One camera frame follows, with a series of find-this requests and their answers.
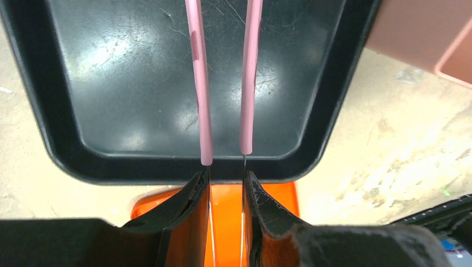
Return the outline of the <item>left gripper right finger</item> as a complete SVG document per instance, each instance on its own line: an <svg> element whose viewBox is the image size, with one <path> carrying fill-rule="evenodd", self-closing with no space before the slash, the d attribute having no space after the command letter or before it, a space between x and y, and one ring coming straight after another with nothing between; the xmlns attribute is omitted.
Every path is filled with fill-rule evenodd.
<svg viewBox="0 0 472 267"><path fill-rule="evenodd" d="M248 266L450 266L419 226L315 226L275 200L255 174L243 179Z"/></svg>

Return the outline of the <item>pink metal tongs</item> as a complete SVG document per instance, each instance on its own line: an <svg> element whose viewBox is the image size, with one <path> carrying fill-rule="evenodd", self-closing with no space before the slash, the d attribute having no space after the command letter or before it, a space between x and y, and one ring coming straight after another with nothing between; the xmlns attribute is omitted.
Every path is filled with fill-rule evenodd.
<svg viewBox="0 0 472 267"><path fill-rule="evenodd" d="M200 1L185 1L186 15L193 59L194 82L198 110L200 161L210 167L213 163L213 136L210 119L209 77L207 51ZM248 1L245 19L242 60L240 107L240 151L243 155L242 180L248 176L247 156L253 152L255 114L255 84L259 51L259 31L263 1Z"/></svg>

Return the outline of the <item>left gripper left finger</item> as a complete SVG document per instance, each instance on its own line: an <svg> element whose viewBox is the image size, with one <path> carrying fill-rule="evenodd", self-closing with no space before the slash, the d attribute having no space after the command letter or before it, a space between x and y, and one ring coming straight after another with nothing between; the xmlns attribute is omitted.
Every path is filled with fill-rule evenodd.
<svg viewBox="0 0 472 267"><path fill-rule="evenodd" d="M101 219L1 221L2 266L203 266L209 178L121 227Z"/></svg>

